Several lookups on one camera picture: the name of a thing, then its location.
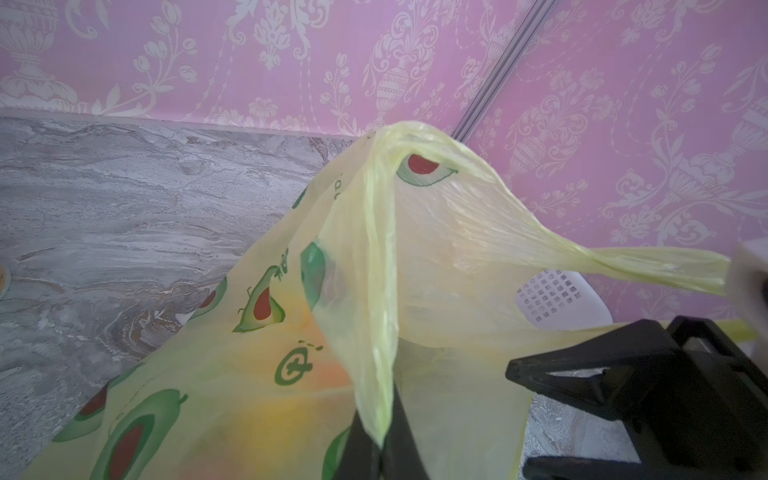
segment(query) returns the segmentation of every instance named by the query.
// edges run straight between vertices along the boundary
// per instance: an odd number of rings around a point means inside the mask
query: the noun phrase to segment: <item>avocado print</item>
[[[341,457],[344,455],[346,440],[349,437],[349,430],[351,428],[352,427],[348,427],[341,432],[328,446],[326,457],[323,459],[323,480],[333,480],[333,476],[336,474],[339,463],[341,463]]]
[[[114,428],[96,460],[91,480],[136,480],[187,400],[178,390],[161,390],[135,406]]]
[[[304,190],[302,190],[301,195],[299,195],[299,198],[297,198],[296,201],[293,202],[293,205],[291,206],[291,208],[295,209],[296,207],[299,206],[299,204],[301,203],[301,199],[304,198],[304,194],[306,193],[307,188],[309,187],[305,187]]]
[[[310,310],[320,300],[325,278],[326,256],[320,247],[312,242],[301,253],[301,283],[304,285],[304,296]]]
[[[107,382],[101,390],[93,396],[93,398],[88,400],[88,403],[80,409],[80,412],[74,416],[72,421],[53,438],[53,442],[66,442],[68,440],[79,439],[82,436],[98,430],[101,426],[102,417],[104,416],[104,407],[107,404],[107,393],[109,389],[128,378],[131,373],[135,372],[136,369],[142,365],[143,363],[137,363],[119,376],[116,376]]]
[[[232,330],[235,333],[258,330],[273,323],[281,323],[286,318],[283,308],[270,296],[270,280],[280,268],[272,265],[252,290],[248,290],[248,304],[240,317],[240,323]]]
[[[397,169],[397,176],[407,184],[427,187],[456,172],[457,170],[429,161],[421,155],[411,155],[402,161]]]
[[[195,313],[192,314],[192,316],[190,317],[190,320],[192,320],[196,316],[200,316],[204,313],[208,313],[211,310],[213,310],[214,307],[218,305],[221,299],[224,297],[224,292],[226,291],[227,291],[227,278],[224,277],[224,280],[221,280],[221,283],[219,283],[216,286],[214,291],[212,291],[210,295],[208,295],[208,297],[206,297],[206,299],[203,300],[203,302],[200,304],[197,310],[195,310]]]

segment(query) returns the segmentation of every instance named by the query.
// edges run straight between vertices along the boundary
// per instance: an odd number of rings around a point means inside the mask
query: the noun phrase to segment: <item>gray marble surface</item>
[[[0,118],[0,478],[160,346],[351,141]]]
[[[573,376],[595,373],[579,372]],[[547,455],[640,461],[622,422],[609,422],[536,395],[529,411],[520,463],[525,463],[527,457]],[[525,480],[522,470],[518,480]]]

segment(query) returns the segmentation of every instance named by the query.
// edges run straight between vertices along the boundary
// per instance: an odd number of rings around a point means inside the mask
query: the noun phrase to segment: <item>plastic bag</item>
[[[728,264],[579,246],[464,145],[418,122],[384,127],[318,173],[26,478],[330,480],[356,408],[382,442],[393,380],[430,478],[516,476],[531,393],[506,381],[507,362],[607,330],[537,329],[517,288],[560,268],[722,295]]]

